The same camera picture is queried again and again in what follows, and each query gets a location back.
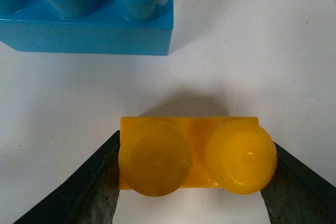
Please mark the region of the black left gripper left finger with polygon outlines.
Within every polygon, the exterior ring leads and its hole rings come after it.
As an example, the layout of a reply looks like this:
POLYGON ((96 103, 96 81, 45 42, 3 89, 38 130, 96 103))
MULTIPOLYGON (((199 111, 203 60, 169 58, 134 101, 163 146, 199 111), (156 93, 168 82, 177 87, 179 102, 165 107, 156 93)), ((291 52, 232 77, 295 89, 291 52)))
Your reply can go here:
POLYGON ((120 132, 16 223, 112 223, 119 198, 120 132))

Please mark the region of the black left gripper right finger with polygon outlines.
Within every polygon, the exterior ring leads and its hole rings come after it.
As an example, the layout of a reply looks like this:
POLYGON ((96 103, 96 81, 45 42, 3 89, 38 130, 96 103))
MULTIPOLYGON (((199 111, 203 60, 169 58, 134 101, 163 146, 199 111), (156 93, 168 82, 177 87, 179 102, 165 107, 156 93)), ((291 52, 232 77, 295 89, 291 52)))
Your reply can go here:
POLYGON ((335 223, 335 186, 275 144, 274 177, 262 189, 271 223, 335 223))

